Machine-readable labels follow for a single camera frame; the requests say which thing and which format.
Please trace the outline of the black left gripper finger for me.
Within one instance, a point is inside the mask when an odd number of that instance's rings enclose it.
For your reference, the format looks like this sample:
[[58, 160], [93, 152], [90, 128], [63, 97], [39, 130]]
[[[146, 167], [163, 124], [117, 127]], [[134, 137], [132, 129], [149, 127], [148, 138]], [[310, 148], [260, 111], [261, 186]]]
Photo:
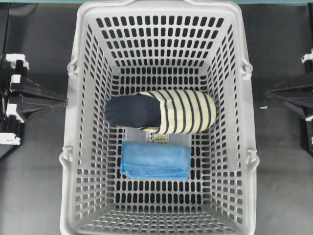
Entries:
[[38, 98], [67, 101], [67, 97], [21, 75], [12, 75], [10, 78], [10, 91], [30, 95]]
[[59, 94], [20, 94], [21, 122], [36, 112], [55, 111], [67, 106], [67, 98]]

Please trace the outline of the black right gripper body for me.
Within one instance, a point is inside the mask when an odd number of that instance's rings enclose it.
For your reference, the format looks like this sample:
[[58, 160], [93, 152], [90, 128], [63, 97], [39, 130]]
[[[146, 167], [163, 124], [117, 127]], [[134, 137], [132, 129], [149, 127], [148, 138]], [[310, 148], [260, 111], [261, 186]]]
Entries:
[[307, 87], [304, 91], [308, 93], [308, 98], [306, 98], [306, 110], [305, 110], [305, 121], [306, 121], [306, 131], [307, 131], [307, 142], [308, 149], [313, 149], [313, 49], [308, 54], [301, 57], [302, 63], [305, 65], [306, 76], [307, 76]]

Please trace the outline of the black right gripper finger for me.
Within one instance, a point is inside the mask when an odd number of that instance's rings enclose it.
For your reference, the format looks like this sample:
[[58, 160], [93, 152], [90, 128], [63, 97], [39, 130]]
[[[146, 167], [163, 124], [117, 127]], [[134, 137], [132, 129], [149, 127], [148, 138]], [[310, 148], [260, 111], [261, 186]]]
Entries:
[[301, 119], [305, 120], [305, 110], [306, 110], [306, 98], [308, 98], [308, 94], [301, 94], [300, 96], [296, 96], [295, 94], [290, 94], [291, 96], [278, 96], [271, 99], [276, 99], [283, 102], [288, 108], [295, 111]]
[[266, 97], [274, 98], [278, 96], [291, 96], [295, 94], [300, 96], [301, 94], [307, 94], [313, 92], [313, 79], [312, 78], [297, 78], [288, 80], [286, 82], [275, 85], [266, 91]]

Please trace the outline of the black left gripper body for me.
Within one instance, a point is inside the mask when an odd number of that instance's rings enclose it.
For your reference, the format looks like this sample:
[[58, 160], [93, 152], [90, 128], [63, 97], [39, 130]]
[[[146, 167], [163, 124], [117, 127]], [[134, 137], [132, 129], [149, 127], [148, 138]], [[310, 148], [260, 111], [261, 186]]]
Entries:
[[20, 145], [24, 120], [17, 112], [12, 85], [20, 85], [29, 63], [24, 54], [10, 53], [0, 57], [0, 143]]

